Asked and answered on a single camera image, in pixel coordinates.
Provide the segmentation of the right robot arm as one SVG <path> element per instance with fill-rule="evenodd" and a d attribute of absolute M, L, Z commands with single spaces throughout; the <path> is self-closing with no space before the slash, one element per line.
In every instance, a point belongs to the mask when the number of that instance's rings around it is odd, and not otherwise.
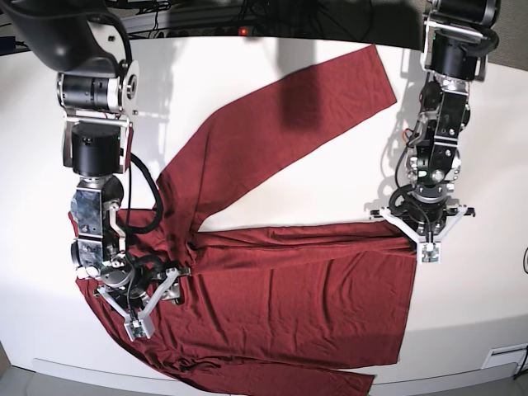
<path fill-rule="evenodd" d="M 79 177 L 70 209 L 77 276 L 97 281 L 96 295 L 123 318 L 131 340 L 150 338 L 152 312 L 162 300 L 180 302 L 179 280 L 188 270 L 130 252 L 130 239 L 154 231 L 164 208 L 149 170 L 131 151 L 139 64 L 129 35 L 103 1 L 4 1 L 1 9 L 57 74 L 65 114 L 63 163 Z M 118 218 L 131 196 L 119 177 L 132 167 L 151 182 L 155 212 L 146 225 Z"/>

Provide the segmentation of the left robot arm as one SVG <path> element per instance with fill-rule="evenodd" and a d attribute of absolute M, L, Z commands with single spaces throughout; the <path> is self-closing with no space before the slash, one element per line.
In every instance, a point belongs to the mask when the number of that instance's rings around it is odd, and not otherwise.
<path fill-rule="evenodd" d="M 439 262 L 442 240 L 475 214 L 467 205 L 452 205 L 450 195 L 460 176 L 459 137 L 470 119 L 470 84 L 485 79 L 488 55 L 498 47 L 493 27 L 500 9 L 494 0 L 432 1 L 423 17 L 420 65 L 427 75 L 416 124 L 403 132 L 397 162 L 408 182 L 397 181 L 388 205 L 371 213 L 414 243 L 419 264 Z"/>

